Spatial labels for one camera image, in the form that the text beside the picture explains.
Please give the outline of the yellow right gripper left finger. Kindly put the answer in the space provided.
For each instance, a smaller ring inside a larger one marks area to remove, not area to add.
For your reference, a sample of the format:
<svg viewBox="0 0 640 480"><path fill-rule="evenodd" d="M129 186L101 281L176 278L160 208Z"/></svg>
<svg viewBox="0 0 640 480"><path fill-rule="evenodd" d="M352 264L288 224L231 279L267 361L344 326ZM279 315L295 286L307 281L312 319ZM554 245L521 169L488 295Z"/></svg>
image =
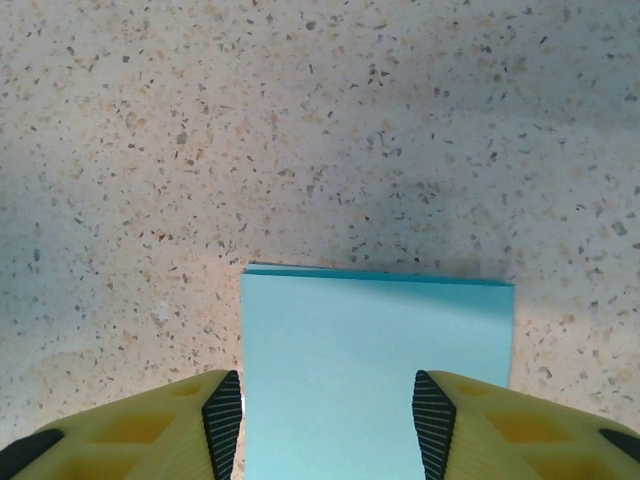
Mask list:
<svg viewBox="0 0 640 480"><path fill-rule="evenodd" d="M242 419L214 370L51 422L1 451L4 479L228 479Z"/></svg>

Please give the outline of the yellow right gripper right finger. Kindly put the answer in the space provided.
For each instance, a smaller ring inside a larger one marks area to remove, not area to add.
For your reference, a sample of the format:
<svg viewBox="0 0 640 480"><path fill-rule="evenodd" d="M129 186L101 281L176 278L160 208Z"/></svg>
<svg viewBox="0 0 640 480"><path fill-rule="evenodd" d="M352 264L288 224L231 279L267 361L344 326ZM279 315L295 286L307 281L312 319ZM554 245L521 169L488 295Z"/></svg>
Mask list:
<svg viewBox="0 0 640 480"><path fill-rule="evenodd" d="M444 372L417 372L428 479L636 479L639 435L615 421Z"/></svg>

